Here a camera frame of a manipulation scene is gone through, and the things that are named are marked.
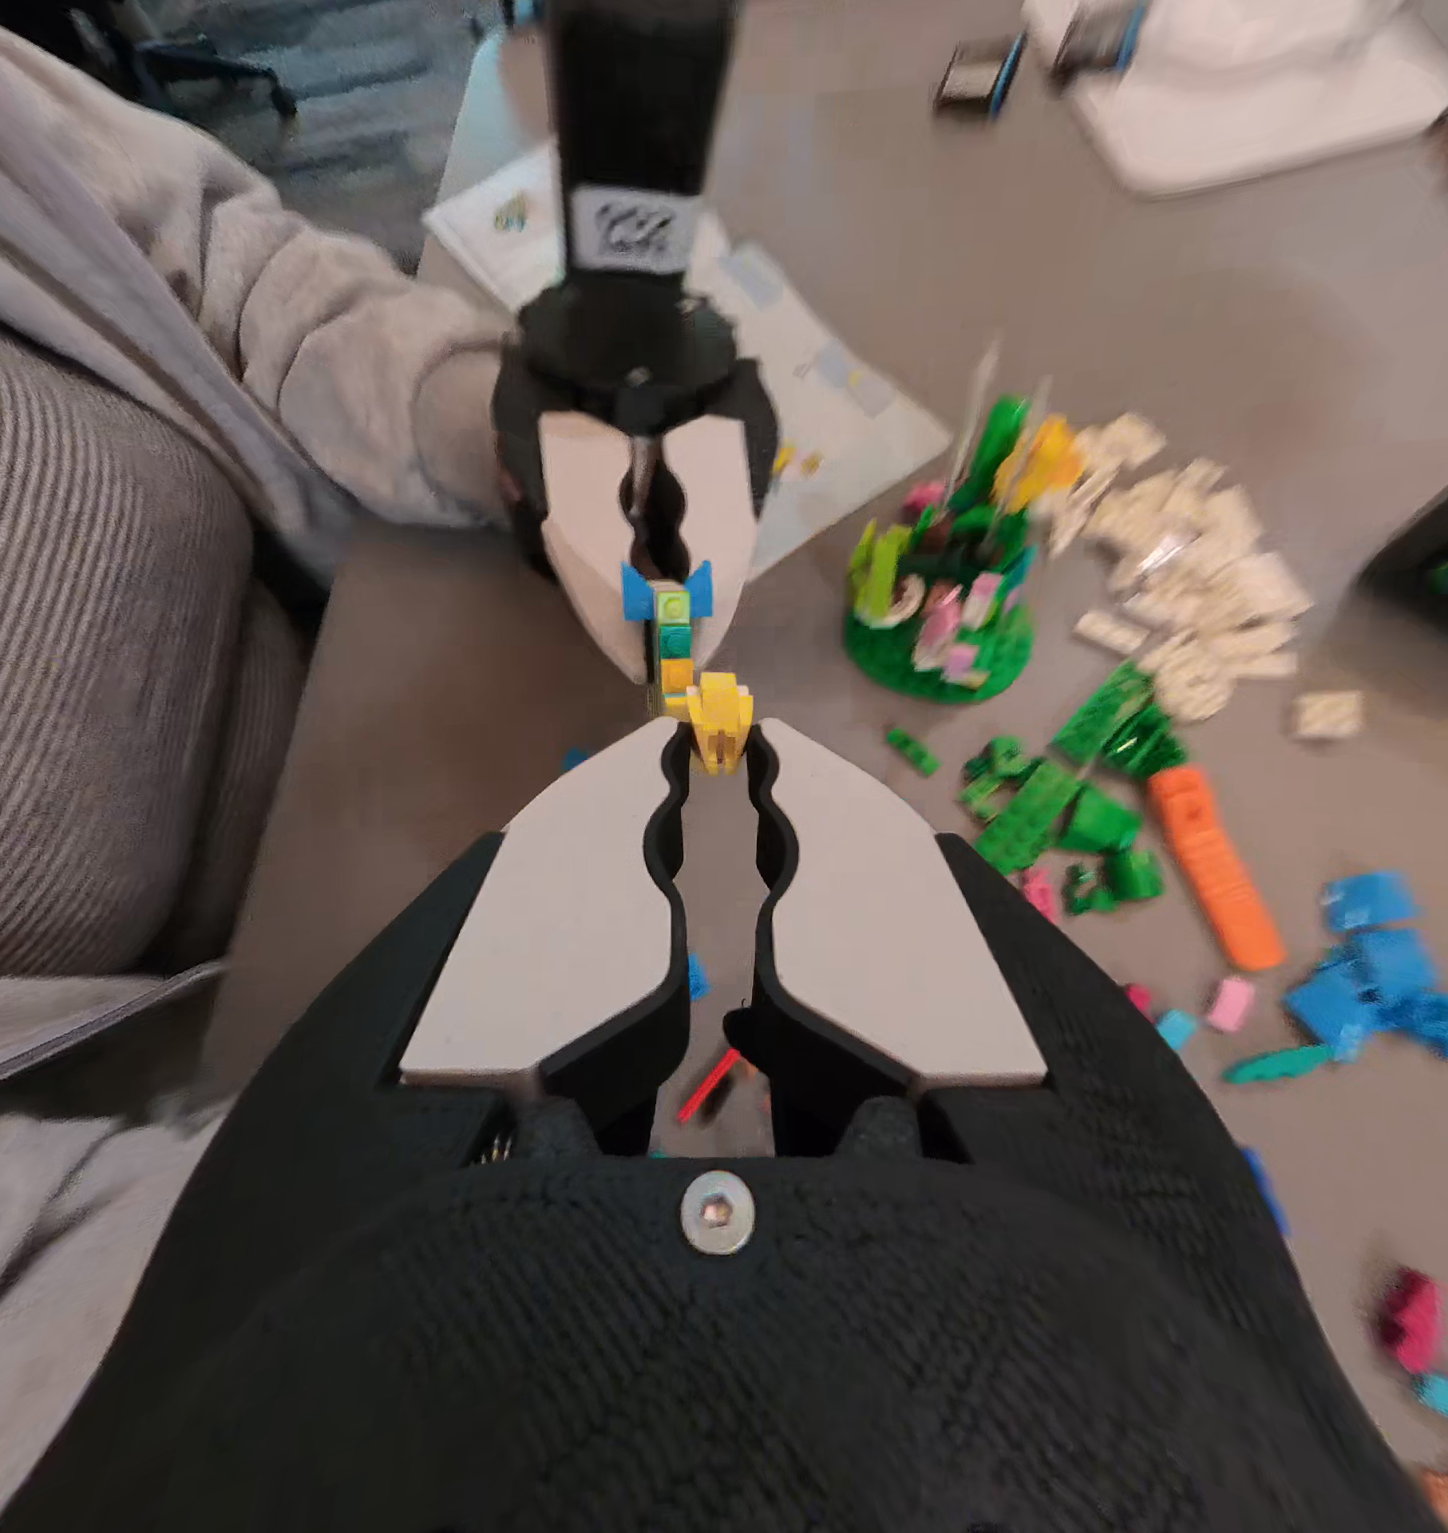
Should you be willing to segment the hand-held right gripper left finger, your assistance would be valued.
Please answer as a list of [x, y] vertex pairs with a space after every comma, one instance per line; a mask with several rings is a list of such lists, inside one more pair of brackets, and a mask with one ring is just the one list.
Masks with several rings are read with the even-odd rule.
[[505, 824], [402, 1051], [402, 1082], [657, 1089], [690, 1024], [675, 889], [689, 764], [682, 725], [657, 719]]

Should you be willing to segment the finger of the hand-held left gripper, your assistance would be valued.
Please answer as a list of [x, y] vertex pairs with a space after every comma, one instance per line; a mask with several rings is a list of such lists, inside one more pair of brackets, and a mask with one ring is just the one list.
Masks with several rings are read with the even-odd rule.
[[635, 539], [619, 497], [630, 440], [582, 412], [542, 412], [539, 447], [547, 562], [590, 640], [620, 674], [644, 685], [644, 632], [640, 620], [624, 615], [620, 589]]
[[690, 564], [710, 564], [712, 612], [694, 617], [694, 659], [712, 659], [734, 624], [752, 574], [755, 507], [742, 422], [702, 415], [662, 439], [682, 494], [679, 535]]

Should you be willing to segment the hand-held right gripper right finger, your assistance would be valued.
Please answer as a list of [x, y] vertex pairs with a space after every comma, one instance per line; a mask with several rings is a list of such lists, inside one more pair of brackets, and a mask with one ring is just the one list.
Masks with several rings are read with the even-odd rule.
[[939, 836], [780, 719], [752, 730], [755, 974], [780, 1017], [891, 1082], [1036, 1086], [1046, 1062]]

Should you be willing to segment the striped brick fish body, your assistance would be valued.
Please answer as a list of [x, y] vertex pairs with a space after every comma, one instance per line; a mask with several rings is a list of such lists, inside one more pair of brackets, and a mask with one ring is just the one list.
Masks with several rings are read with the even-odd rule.
[[714, 569], [709, 560], [682, 582], [647, 579], [630, 562], [620, 565], [620, 605], [640, 627], [644, 680], [655, 715], [689, 720], [695, 687], [695, 624], [714, 614]]

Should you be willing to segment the instruction booklet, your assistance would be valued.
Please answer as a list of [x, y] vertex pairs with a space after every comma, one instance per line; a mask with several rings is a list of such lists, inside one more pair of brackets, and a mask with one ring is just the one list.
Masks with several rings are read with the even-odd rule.
[[[514, 313], [562, 277], [550, 142], [423, 213], [427, 233]], [[725, 315], [772, 398], [779, 447], [755, 539], [757, 577], [941, 457], [951, 432], [816, 317], [777, 262], [700, 205], [687, 288]]]

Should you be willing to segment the yellow brick fish head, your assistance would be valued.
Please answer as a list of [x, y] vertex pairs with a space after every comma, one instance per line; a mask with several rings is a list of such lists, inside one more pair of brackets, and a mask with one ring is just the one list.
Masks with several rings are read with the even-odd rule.
[[662, 709], [687, 727], [707, 774], [734, 775], [754, 727], [752, 692], [734, 672], [702, 672], [684, 690], [664, 692]]

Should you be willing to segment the person's left forearm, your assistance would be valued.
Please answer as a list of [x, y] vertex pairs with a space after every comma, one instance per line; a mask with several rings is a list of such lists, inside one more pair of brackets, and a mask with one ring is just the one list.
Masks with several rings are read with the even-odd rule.
[[499, 320], [1, 26], [0, 323], [197, 442], [317, 580], [367, 520], [504, 524]]

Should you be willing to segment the grey desk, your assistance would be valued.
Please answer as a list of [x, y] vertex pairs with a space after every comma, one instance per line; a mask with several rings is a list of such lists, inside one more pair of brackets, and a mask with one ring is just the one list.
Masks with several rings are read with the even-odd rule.
[[[992, 125], [929, 100], [1009, 3], [760, 3], [742, 13], [710, 200], [849, 352], [954, 427], [1002, 338], [1006, 390], [1089, 425], [1136, 412], [1174, 467], [1224, 465], [1313, 607], [1299, 674], [1188, 730], [1288, 947], [1233, 1036], [1181, 1059], [1251, 1144], [1329, 1343], [1393, 1449], [1448, 1469], [1371, 1334], [1394, 1268], [1448, 1299], [1448, 1062], [1231, 1086], [1291, 1039], [1328, 947], [1318, 894], [1396, 871], [1448, 989], [1448, 640], [1353, 590], [1448, 487], [1448, 167], [1408, 143], [1193, 198], [1127, 195], [1029, 57]], [[203, 1051], [233, 1089], [375, 932], [575, 749], [642, 707], [515, 555], [368, 535], [333, 585], [230, 974]]]

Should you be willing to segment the pile of green bricks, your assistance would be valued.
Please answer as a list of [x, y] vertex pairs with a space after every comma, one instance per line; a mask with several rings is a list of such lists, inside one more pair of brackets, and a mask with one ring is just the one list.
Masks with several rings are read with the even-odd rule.
[[992, 737], [962, 769], [972, 847], [1047, 916], [1158, 901], [1168, 874], [1146, 834], [1151, 777], [1188, 764], [1151, 672], [1121, 662], [1039, 750]]

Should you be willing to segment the thin red bar brick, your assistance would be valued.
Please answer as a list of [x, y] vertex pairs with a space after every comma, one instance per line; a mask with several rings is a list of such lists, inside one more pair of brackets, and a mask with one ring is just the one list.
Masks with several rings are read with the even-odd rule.
[[725, 1047], [675, 1111], [677, 1124], [712, 1121], [744, 1064], [737, 1047]]

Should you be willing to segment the green brick plant model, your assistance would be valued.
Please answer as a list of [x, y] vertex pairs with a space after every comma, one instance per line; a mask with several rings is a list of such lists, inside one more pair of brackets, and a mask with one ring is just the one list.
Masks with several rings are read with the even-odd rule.
[[872, 520], [846, 574], [842, 642], [874, 684], [916, 700], [971, 705], [1027, 669], [1046, 500], [1084, 482], [1084, 450], [1051, 408], [1051, 382], [1006, 392], [1002, 337], [974, 367], [964, 430], [944, 474]]

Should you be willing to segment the orange brick separator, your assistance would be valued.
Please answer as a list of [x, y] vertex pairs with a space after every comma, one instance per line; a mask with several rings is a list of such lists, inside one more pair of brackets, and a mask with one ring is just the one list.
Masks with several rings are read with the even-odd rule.
[[1147, 777], [1147, 797], [1163, 841], [1229, 964], [1241, 972], [1281, 966], [1284, 942], [1224, 826], [1208, 775], [1191, 764], [1161, 769]]

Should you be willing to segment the black battery blue edge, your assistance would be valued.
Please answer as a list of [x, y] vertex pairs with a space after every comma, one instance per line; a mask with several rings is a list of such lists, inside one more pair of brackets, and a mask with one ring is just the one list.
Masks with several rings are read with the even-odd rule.
[[932, 97], [937, 117], [994, 122], [1009, 98], [1029, 45], [1029, 31], [954, 48]]
[[1137, 53], [1149, 1], [1079, 1], [1064, 26], [1049, 82], [1069, 88], [1087, 75], [1121, 75]]

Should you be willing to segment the scatter of blue pink bricks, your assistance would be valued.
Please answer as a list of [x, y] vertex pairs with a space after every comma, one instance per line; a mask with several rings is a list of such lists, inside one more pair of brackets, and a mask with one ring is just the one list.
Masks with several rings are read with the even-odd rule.
[[1378, 1036], [1404, 1037], [1448, 1062], [1448, 991], [1404, 876], [1379, 869], [1333, 879], [1319, 906], [1333, 944], [1283, 996], [1303, 1042], [1231, 1062], [1223, 1082], [1276, 1084], [1354, 1064]]

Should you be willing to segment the pile of white bricks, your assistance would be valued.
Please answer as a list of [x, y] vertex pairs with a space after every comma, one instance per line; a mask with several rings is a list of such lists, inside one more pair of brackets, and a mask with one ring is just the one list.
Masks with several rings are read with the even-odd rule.
[[1244, 485], [1204, 457], [1161, 467], [1168, 440], [1136, 413], [1061, 432], [1077, 470], [1034, 504], [1042, 550], [1082, 550], [1101, 574], [1072, 639], [1149, 680], [1174, 725], [1211, 720], [1244, 685], [1294, 680], [1314, 600]]

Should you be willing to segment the person's striped shirt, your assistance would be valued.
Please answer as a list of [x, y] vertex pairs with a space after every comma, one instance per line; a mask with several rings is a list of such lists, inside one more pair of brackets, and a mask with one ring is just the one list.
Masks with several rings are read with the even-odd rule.
[[223, 954], [303, 672], [227, 475], [0, 325], [0, 976]]

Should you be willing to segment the person's grey fleece jacket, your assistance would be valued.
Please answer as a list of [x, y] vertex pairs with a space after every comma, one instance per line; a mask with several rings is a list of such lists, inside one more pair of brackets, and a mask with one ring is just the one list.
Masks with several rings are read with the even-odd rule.
[[23, 1076], [120, 1034], [168, 1039], [223, 976], [0, 976], [0, 1511], [50, 1446], [122, 1326], [170, 1209], [223, 1119], [182, 1086], [127, 1109], [28, 1102]]

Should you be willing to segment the white stand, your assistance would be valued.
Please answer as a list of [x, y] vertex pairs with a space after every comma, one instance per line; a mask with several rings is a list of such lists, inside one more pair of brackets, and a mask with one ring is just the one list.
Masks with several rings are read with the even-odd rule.
[[[1072, 8], [1021, 6], [1049, 83]], [[1169, 198], [1419, 138], [1448, 53], [1414, 3], [1151, 1], [1124, 73], [1056, 92], [1117, 182]]]

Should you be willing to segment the black charger box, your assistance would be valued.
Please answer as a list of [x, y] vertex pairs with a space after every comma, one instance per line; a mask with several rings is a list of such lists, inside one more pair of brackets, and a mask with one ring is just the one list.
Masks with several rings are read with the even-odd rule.
[[1373, 555], [1358, 584], [1448, 634], [1448, 489]]

